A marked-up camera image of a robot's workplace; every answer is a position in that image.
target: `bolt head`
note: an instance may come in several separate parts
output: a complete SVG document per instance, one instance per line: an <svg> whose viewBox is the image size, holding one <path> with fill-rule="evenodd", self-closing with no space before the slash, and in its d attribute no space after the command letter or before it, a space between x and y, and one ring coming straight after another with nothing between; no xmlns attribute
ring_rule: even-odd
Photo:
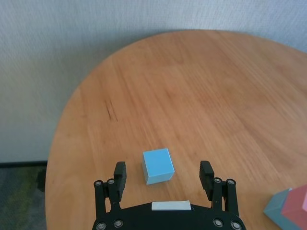
<svg viewBox="0 0 307 230"><path fill-rule="evenodd" d="M231 227L235 230L241 230L242 229L241 225L237 222L232 222Z"/></svg>
<svg viewBox="0 0 307 230"><path fill-rule="evenodd" d="M213 224L219 228L223 226L223 222L220 219L214 219Z"/></svg>
<svg viewBox="0 0 307 230"><path fill-rule="evenodd" d="M99 224L97 224L96 229L97 230L105 230L106 229L106 224L105 223L99 223Z"/></svg>
<svg viewBox="0 0 307 230"><path fill-rule="evenodd" d="M114 222L114 227L120 228L121 226L123 226L123 224L124 224L124 222L122 220L118 219Z"/></svg>

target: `round table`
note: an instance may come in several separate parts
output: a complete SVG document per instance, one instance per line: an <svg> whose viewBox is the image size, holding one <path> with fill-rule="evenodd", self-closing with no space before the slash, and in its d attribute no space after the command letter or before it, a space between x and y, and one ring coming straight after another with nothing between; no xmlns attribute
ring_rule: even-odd
<svg viewBox="0 0 307 230"><path fill-rule="evenodd" d="M91 229L93 182L112 178L118 161L127 166L122 208L209 206L201 160L236 180L247 229L277 229L263 209L307 178L306 74L307 54L231 32L160 34L114 53L75 90L59 121L47 166L48 230ZM169 149L175 174L146 185L142 152L160 148Z"/></svg>

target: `blue block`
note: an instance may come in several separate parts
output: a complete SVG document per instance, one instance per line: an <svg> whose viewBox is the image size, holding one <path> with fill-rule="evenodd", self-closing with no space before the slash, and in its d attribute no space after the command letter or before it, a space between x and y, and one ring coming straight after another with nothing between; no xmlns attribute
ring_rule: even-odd
<svg viewBox="0 0 307 230"><path fill-rule="evenodd" d="M168 149L144 152L142 165L146 184L169 181L175 172Z"/></svg>
<svg viewBox="0 0 307 230"><path fill-rule="evenodd" d="M282 215L284 202L291 188L275 194L264 209L264 213L283 230L300 230L300 228Z"/></svg>

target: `floor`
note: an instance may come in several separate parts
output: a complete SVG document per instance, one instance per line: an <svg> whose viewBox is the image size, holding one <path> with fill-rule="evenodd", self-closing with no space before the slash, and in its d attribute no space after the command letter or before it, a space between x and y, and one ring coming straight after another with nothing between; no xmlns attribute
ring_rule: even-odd
<svg viewBox="0 0 307 230"><path fill-rule="evenodd" d="M46 230L46 166L0 168L0 228Z"/></svg>

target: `pink block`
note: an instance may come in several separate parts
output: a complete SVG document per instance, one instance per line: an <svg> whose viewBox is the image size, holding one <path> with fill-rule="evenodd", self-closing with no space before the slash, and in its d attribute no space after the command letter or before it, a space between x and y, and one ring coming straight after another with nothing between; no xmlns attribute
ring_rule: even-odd
<svg viewBox="0 0 307 230"><path fill-rule="evenodd" d="M282 214L303 230L307 230L307 184L289 191Z"/></svg>

